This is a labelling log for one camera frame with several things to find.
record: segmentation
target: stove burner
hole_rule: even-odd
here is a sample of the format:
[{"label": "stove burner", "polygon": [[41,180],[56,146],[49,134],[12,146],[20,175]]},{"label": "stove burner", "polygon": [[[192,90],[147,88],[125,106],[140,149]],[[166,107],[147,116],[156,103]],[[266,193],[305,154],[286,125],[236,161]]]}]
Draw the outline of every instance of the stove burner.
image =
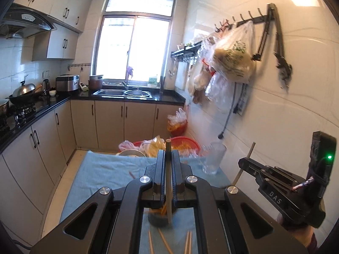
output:
[{"label": "stove burner", "polygon": [[14,119],[17,125],[23,124],[35,113],[35,103],[16,105],[14,108]]}]

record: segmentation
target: faucet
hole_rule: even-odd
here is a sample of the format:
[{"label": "faucet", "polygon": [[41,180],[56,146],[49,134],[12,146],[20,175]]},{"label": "faucet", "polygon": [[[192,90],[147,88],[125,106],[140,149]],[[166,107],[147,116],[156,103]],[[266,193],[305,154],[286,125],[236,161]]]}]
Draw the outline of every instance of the faucet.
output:
[{"label": "faucet", "polygon": [[125,87],[125,90],[127,90],[127,91],[128,91],[128,89],[129,89],[129,87],[128,87],[128,84],[126,84],[126,82],[125,82],[125,81],[123,81],[123,82],[122,82],[122,84],[124,85],[124,87]]}]

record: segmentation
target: electrical cord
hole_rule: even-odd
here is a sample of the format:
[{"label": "electrical cord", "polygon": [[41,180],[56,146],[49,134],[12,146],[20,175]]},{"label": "electrical cord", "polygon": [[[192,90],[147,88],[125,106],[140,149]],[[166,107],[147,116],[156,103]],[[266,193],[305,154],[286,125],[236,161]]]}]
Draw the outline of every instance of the electrical cord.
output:
[{"label": "electrical cord", "polygon": [[32,249],[32,247],[25,246],[24,244],[22,244],[21,242],[19,242],[17,240],[12,240],[12,241],[13,241],[13,243],[23,247],[24,249],[27,249],[27,250],[31,250]]},{"label": "electrical cord", "polygon": [[223,139],[223,138],[224,138],[224,132],[226,131],[226,127],[227,127],[227,124],[228,124],[228,121],[229,121],[229,118],[230,118],[230,116],[231,116],[232,109],[233,109],[233,106],[234,106],[234,100],[235,100],[236,90],[237,90],[237,83],[234,84],[234,92],[233,92],[233,98],[232,98],[232,105],[231,105],[231,108],[229,109],[229,112],[228,112],[228,116],[227,116],[227,119],[226,119],[226,123],[225,123],[224,129],[223,129],[222,132],[218,135],[218,139]]}]

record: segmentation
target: wall socket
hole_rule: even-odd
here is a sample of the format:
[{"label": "wall socket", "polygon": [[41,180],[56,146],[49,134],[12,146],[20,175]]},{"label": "wall socket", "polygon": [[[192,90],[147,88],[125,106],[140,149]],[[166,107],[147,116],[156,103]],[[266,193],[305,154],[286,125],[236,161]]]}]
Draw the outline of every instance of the wall socket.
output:
[{"label": "wall socket", "polygon": [[43,77],[43,78],[50,77],[50,71],[44,71],[44,72],[42,73],[42,77]]}]

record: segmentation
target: clear plastic cup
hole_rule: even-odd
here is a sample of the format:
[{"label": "clear plastic cup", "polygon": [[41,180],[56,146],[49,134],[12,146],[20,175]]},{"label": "clear plastic cup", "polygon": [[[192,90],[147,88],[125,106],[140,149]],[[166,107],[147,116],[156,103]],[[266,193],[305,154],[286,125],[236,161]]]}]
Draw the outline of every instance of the clear plastic cup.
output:
[{"label": "clear plastic cup", "polygon": [[216,174],[226,150],[226,146],[222,144],[221,141],[212,142],[206,160],[202,166],[203,172],[208,175]]}]

